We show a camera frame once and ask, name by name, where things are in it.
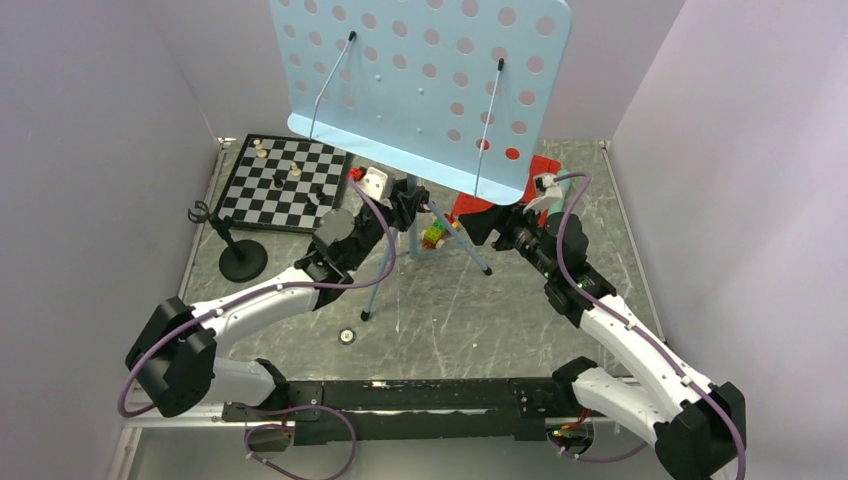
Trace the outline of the black microphone stand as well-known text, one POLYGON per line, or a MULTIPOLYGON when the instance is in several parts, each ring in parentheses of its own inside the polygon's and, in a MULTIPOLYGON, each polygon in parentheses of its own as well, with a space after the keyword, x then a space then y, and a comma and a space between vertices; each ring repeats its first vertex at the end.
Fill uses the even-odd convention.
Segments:
POLYGON ((245 283, 265 270, 268 262, 266 249, 254 240, 236 241, 231 234, 231 217, 220 217, 204 201, 196 200, 193 207, 187 210, 187 218, 194 224, 208 223, 226 243, 218 261, 219 271, 226 280, 245 283))

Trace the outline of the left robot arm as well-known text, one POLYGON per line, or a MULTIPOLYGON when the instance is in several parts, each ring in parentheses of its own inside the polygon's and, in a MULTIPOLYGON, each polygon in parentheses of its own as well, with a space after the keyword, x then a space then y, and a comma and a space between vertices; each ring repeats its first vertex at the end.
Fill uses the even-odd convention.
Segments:
POLYGON ((134 385, 165 418, 217 402, 242 404, 264 420, 285 411, 290 385, 272 363, 233 361, 220 351, 278 321, 327 306, 347 290, 378 285, 394 267, 394 234, 408 230, 429 199, 424 187, 407 180, 384 187, 382 200, 364 191, 364 180, 350 178, 348 184, 363 202, 359 212, 325 214, 306 254, 291 267, 219 299, 187 305, 172 297, 156 307, 125 358, 128 377, 117 400, 121 416, 146 411, 126 405, 134 385))

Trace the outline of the red sheet music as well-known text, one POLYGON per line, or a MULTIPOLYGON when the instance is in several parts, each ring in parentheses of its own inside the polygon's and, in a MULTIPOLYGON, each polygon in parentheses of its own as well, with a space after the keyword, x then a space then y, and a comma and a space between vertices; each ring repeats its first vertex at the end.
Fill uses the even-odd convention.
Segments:
MULTIPOLYGON (((534 177, 543 173, 558 175, 561 163, 541 155, 535 155, 531 162, 529 177, 520 203, 529 203, 537 196, 534 177)), ((459 215, 478 213, 487 210, 492 203, 470 194, 459 193, 451 209, 450 216, 456 219, 459 215)))

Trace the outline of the mint green microphone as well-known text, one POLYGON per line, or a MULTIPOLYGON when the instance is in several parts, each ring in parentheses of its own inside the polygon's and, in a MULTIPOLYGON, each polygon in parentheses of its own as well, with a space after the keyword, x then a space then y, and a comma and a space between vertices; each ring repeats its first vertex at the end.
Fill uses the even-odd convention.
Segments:
POLYGON ((549 215, 556 214, 556 213, 562 213, 564 211, 567 196, 568 196, 569 190, 571 188, 571 184, 572 184, 571 179, 561 180, 557 183, 560 194, 559 194, 559 198, 557 199, 557 201, 555 203, 553 203, 548 208, 547 213, 549 215))

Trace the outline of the light blue music stand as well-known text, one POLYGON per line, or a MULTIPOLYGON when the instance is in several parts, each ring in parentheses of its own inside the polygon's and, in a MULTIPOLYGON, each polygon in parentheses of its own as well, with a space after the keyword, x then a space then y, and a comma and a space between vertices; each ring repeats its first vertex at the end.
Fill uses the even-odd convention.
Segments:
POLYGON ((270 12, 291 132, 492 206, 527 205, 567 3, 273 1, 270 12))

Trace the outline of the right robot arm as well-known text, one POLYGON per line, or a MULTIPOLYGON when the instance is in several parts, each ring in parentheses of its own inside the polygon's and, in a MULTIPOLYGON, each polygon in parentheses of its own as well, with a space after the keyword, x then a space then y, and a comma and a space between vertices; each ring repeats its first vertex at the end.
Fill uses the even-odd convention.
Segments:
POLYGON ((554 310, 613 354, 636 379, 630 385, 579 357, 552 375, 554 407, 564 415, 598 412, 641 438, 674 479, 741 479, 745 475, 745 397, 719 385, 675 354, 631 311, 587 260, 579 218, 551 214, 546 224, 522 206, 494 206, 460 222, 472 242, 498 235, 497 251, 514 251, 546 280, 554 310))

